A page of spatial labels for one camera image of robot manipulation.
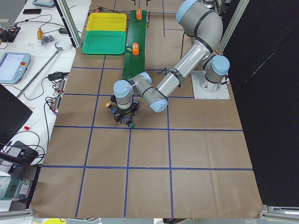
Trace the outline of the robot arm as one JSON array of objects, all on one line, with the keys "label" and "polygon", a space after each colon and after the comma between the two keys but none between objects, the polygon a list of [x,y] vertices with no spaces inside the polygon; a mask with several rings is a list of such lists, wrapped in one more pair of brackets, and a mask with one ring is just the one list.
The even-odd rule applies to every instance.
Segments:
[{"label": "robot arm", "polygon": [[183,27],[184,34],[193,39],[192,46],[156,87],[145,71],[145,51],[133,54],[137,40],[132,36],[133,28],[129,27],[122,79],[114,83],[110,98],[116,105],[106,104],[115,122],[134,127],[131,116],[139,106],[139,101],[132,101],[135,95],[141,96],[154,112],[163,111],[168,105],[167,98],[184,85],[198,65],[206,72],[199,82],[202,90],[217,92],[224,84],[222,79],[228,73],[230,62],[225,56],[213,53],[220,43],[223,24],[220,16],[206,5],[204,0],[185,0],[179,7],[176,21]]}]

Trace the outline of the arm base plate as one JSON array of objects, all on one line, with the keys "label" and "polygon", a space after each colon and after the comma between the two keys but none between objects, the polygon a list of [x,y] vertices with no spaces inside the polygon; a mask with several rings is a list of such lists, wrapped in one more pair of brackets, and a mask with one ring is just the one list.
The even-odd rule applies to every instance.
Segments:
[{"label": "arm base plate", "polygon": [[203,100],[230,100],[228,85],[220,83],[214,84],[206,79],[205,71],[193,71],[191,73],[194,99]]}]

